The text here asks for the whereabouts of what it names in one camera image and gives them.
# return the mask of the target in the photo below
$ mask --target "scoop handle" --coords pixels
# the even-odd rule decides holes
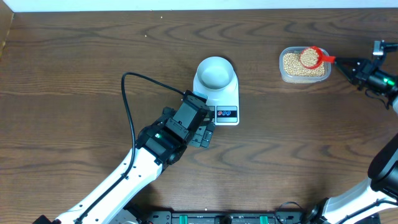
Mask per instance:
[[[335,56],[326,56],[324,55],[322,57],[322,61],[323,62],[330,62],[330,63],[334,63],[335,62],[336,57]]]

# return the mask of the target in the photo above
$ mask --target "container of beans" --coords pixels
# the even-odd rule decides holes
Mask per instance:
[[[279,56],[279,70],[282,79],[288,83],[315,83],[327,79],[331,72],[331,65],[323,62],[318,68],[305,68],[300,62],[300,54],[307,47],[288,47]]]

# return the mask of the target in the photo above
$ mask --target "green connector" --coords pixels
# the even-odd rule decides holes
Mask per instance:
[[[268,224],[268,216],[265,216],[265,215],[260,216],[260,224]]]
[[[188,224],[188,215],[180,215],[180,224]]]

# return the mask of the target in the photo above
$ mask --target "wooden table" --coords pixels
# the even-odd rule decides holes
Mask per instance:
[[[131,137],[125,71],[192,89],[198,64],[220,55],[239,77],[241,123],[217,127],[133,200],[174,210],[306,208],[348,190],[398,131],[397,115],[333,70],[322,83],[282,81],[279,54],[317,45],[370,57],[397,41],[398,9],[16,14],[0,63],[0,222],[55,218],[121,162]],[[398,70],[397,54],[384,68]],[[137,132],[180,96],[129,77]],[[398,222],[397,210],[382,214]]]

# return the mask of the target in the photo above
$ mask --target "grain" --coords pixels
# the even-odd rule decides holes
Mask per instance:
[[[300,63],[300,54],[287,53],[284,55],[284,70],[289,75],[319,77],[325,75],[323,62],[318,68],[308,69]]]
[[[318,63],[318,59],[319,55],[317,51],[311,48],[305,49],[300,56],[301,63],[307,67],[316,65]]]

